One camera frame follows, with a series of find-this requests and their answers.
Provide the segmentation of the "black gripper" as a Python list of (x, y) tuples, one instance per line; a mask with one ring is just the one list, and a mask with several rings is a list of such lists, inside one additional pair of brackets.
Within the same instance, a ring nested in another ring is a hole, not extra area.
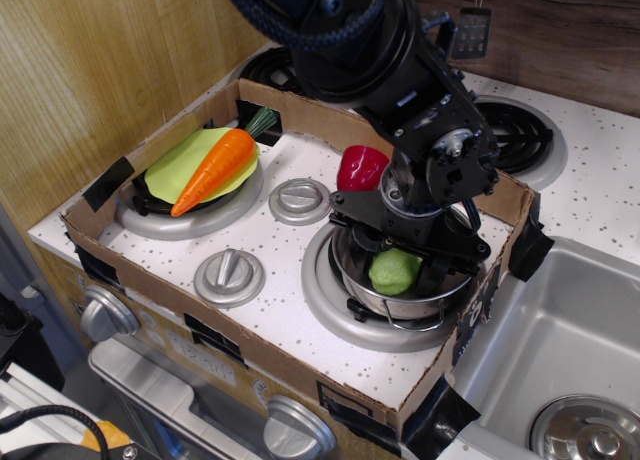
[(374, 191), (336, 191), (330, 195), (330, 221), (343, 228), (360, 248), (373, 253), (398, 249), (422, 262), (415, 281), (417, 296), (436, 296), (455, 273), (475, 275), (491, 247), (447, 208), (429, 201), (411, 210), (390, 168)]

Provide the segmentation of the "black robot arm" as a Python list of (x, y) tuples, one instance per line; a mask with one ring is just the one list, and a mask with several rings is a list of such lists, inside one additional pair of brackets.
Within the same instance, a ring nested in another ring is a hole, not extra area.
[(490, 252), (478, 216), (462, 224), (449, 209), (493, 192), (499, 148), (447, 64), (448, 18), (436, 18), (430, 39), (414, 0), (231, 2), (290, 50), (309, 96), (356, 111), (392, 145), (376, 189), (332, 195), (332, 221), (368, 254), (391, 247), (419, 257), (420, 296), (450, 275), (476, 274)]

